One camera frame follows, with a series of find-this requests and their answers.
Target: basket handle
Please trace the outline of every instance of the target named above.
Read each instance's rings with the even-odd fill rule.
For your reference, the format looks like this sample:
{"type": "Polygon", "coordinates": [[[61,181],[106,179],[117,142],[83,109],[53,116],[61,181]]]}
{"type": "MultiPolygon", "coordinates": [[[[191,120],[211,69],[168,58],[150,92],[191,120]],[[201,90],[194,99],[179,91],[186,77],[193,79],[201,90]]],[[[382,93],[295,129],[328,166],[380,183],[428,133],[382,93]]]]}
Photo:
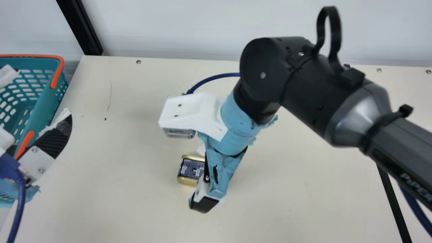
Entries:
{"type": "Polygon", "coordinates": [[[0,55],[0,58],[54,58],[60,61],[60,65],[57,67],[52,79],[50,88],[55,89],[57,87],[57,81],[60,77],[60,73],[63,70],[64,59],[61,56],[56,55],[42,55],[42,54],[4,54],[0,55]]]}
{"type": "Polygon", "coordinates": [[[21,142],[21,146],[18,148],[18,151],[16,153],[15,159],[19,159],[22,155],[22,153],[25,151],[25,148],[27,147],[27,145],[30,143],[30,141],[33,139],[33,137],[35,136],[35,132],[33,131],[29,131],[24,139],[21,142]]]}

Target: plastic basket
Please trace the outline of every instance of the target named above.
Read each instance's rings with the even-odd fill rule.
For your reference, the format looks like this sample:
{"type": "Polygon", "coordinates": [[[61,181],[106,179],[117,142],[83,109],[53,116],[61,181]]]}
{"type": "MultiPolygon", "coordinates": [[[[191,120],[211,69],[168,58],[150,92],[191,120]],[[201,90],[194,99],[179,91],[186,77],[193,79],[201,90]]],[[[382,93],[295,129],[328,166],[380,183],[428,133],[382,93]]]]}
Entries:
{"type": "MultiPolygon", "coordinates": [[[[51,123],[67,81],[59,56],[0,55],[0,67],[7,64],[21,71],[11,84],[0,89],[0,127],[15,137],[14,157],[18,158],[51,123]]],[[[7,200],[0,193],[0,202],[7,200]]]]}

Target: white wall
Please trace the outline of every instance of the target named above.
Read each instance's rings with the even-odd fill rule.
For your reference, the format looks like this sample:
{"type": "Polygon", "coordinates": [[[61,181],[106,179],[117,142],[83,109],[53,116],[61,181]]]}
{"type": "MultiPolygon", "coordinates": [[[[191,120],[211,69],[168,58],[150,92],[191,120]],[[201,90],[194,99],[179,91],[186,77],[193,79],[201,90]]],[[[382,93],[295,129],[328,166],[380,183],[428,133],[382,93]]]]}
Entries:
{"type": "Polygon", "coordinates": [[[352,64],[432,66],[431,0],[83,0],[116,56],[238,60],[252,39],[315,43],[323,6],[338,7],[340,56],[352,64]]]}
{"type": "Polygon", "coordinates": [[[59,55],[75,71],[83,51],[55,0],[2,0],[0,23],[1,54],[59,55]]]}

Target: blue cable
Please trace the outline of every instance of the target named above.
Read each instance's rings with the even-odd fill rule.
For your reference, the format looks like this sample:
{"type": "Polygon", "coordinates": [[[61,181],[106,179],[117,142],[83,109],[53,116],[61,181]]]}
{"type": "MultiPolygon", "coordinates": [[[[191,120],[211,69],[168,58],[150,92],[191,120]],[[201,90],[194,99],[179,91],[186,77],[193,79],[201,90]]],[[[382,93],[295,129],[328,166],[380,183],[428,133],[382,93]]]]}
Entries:
{"type": "Polygon", "coordinates": [[[215,76],[208,77],[204,80],[201,80],[197,84],[195,84],[190,90],[186,92],[187,95],[193,94],[196,89],[198,89],[201,85],[208,83],[215,79],[226,78],[226,77],[240,77],[240,73],[227,73],[227,74],[218,74],[215,76]]]}
{"type": "Polygon", "coordinates": [[[429,235],[432,237],[432,224],[429,221],[429,219],[426,217],[425,213],[423,212],[423,210],[421,209],[419,203],[417,202],[417,200],[411,196],[410,193],[408,193],[407,191],[405,191],[405,189],[403,189],[403,187],[399,186],[403,196],[405,197],[408,205],[410,206],[411,210],[413,211],[413,213],[415,214],[415,216],[417,217],[417,219],[420,221],[420,223],[422,224],[423,228],[425,228],[425,230],[429,233],[429,235]]]}
{"type": "Polygon", "coordinates": [[[7,243],[13,243],[15,241],[16,234],[18,233],[19,224],[21,223],[22,213],[24,212],[25,204],[25,180],[21,175],[18,180],[16,180],[19,188],[18,194],[18,206],[16,208],[15,218],[13,219],[12,228],[9,233],[9,238],[7,243]]]}

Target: tabletop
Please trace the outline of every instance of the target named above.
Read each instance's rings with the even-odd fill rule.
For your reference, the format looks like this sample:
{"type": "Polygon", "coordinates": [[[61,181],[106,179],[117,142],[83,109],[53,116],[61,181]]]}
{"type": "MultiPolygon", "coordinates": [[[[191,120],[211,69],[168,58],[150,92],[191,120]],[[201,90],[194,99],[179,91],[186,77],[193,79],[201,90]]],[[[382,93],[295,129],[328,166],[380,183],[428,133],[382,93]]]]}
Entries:
{"type": "MultiPolygon", "coordinates": [[[[409,119],[432,128],[425,68],[356,67],[387,88],[393,110],[409,104],[409,119]]],[[[59,107],[73,114],[69,143],[37,181],[16,242],[401,242],[376,165],[358,149],[331,147],[284,109],[249,147],[225,204],[190,210],[193,188],[176,176],[181,156],[201,143],[166,137],[159,115],[167,97],[227,72],[238,62],[83,56],[59,107]]],[[[236,82],[197,92],[228,95],[236,82]]],[[[413,242],[430,240],[394,188],[413,242]]]]}

